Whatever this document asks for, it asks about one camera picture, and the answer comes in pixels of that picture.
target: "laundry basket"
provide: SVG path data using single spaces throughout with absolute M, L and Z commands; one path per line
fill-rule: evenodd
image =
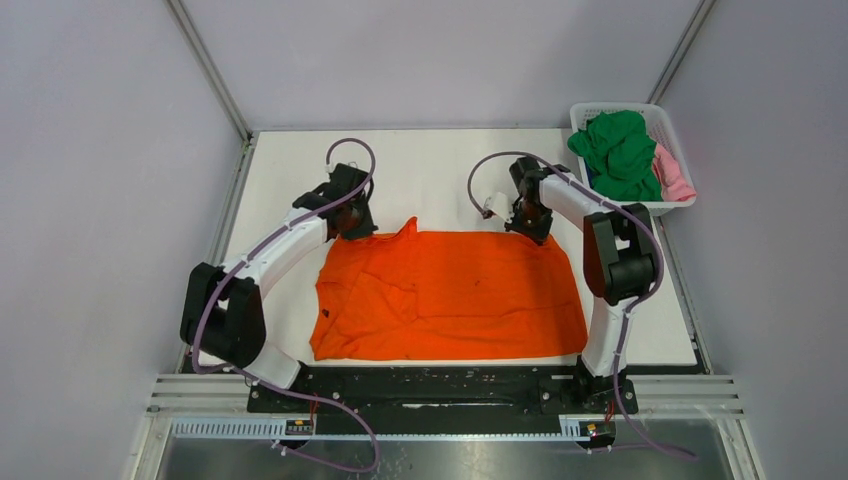
M 689 175 L 689 168 L 686 166 L 686 159 L 683 158 L 683 150 L 680 149 L 680 142 L 677 141 L 677 136 L 674 134 L 674 129 L 671 127 L 671 120 L 665 111 L 656 106 L 645 103 L 613 103 L 613 102 L 588 102 L 577 103 L 571 107 L 571 128 L 576 132 L 578 129 L 585 130 L 586 122 L 598 116 L 601 112 L 613 113 L 621 110 L 632 110 L 639 112 L 645 118 L 645 126 L 648 129 L 648 136 L 661 144 L 666 150 L 671 153 L 677 163 L 680 164 L 680 171 L 683 177 L 689 182 L 689 185 L 695 186 L 692 183 L 692 177 Z M 591 187 L 589 183 L 589 175 L 586 167 L 586 161 L 583 157 L 577 158 L 577 164 L 580 167 L 580 180 Z M 633 202 L 616 202 L 617 205 L 629 204 Z M 675 208 L 688 207 L 695 202 L 695 197 L 683 202 L 642 202 L 650 211 L 651 216 L 658 217 Z

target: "orange cloth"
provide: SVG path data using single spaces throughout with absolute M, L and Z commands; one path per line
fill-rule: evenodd
M 336 240 L 318 276 L 316 360 L 476 360 L 580 352 L 586 321 L 551 238 L 418 232 Z

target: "white wall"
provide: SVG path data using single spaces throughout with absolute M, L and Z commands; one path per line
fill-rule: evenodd
M 720 2 L 663 102 L 699 198 L 669 217 L 769 479 L 844 475 L 848 3 Z
M 163 2 L 0 12 L 0 477 L 113 479 L 239 140 Z
M 697 0 L 189 0 L 257 130 L 552 127 L 645 101 Z

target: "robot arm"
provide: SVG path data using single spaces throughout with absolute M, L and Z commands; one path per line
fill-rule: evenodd
M 339 235 L 348 240 L 365 237 L 377 229 L 368 208 L 373 183 L 367 194 L 360 192 L 332 210 L 295 224 L 296 219 L 352 192 L 366 178 L 367 172 L 336 165 L 329 182 L 295 200 L 292 210 L 275 228 L 288 226 L 284 235 L 268 237 L 273 240 L 262 240 L 219 266 L 201 263 L 195 267 L 189 276 L 180 327 L 182 340 L 192 344 L 210 296 L 218 283 L 235 271 L 208 317 L 201 350 L 257 378 L 289 387 L 300 364 L 265 341 L 262 299 L 294 264 L 323 243 Z
M 579 182 L 565 167 L 556 167 Z M 621 352 L 618 371 L 613 360 L 621 334 L 625 309 L 644 295 L 657 280 L 659 265 L 650 238 L 618 212 L 602 207 L 572 187 L 551 168 L 522 157 L 509 168 L 519 198 L 512 206 L 505 227 L 543 243 L 556 212 L 583 232 L 583 275 L 593 296 L 589 339 L 577 366 L 578 397 L 608 391 L 612 375 L 624 381 L 626 361 Z M 623 207 L 645 225 L 651 225 L 642 204 Z M 616 240 L 626 246 L 620 247 Z M 625 345 L 629 336 L 626 332 Z

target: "white table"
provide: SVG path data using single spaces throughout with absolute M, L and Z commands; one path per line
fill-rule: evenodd
M 481 219 L 468 201 L 466 179 L 474 163 L 497 151 L 524 150 L 577 171 L 576 158 L 565 148 L 570 134 L 570 130 L 560 129 L 263 132 L 250 164 L 227 256 L 241 253 L 269 233 L 291 208 L 292 201 L 326 181 L 323 162 L 327 148 L 342 137 L 364 140 L 377 155 L 370 207 L 380 232 L 395 232 L 412 216 L 418 217 L 422 231 L 503 231 L 502 220 Z M 481 204 L 494 191 L 515 197 L 507 172 L 513 160 L 492 160 L 478 170 L 473 191 Z M 367 153 L 355 144 L 337 148 L 333 161 L 355 162 L 364 170 L 369 165 Z M 571 260 L 585 317 L 591 319 L 592 294 L 582 274 L 583 236 L 561 217 L 555 218 L 551 234 Z M 555 365 L 575 361 L 575 355 L 568 355 L 473 362 L 316 362 L 309 345 L 318 315 L 315 281 L 329 248 L 328 243 L 311 252 L 265 298 L 268 341 L 298 360 L 321 365 Z M 634 314 L 627 346 L 631 365 L 696 363 L 667 268 L 665 278 L 657 294 Z

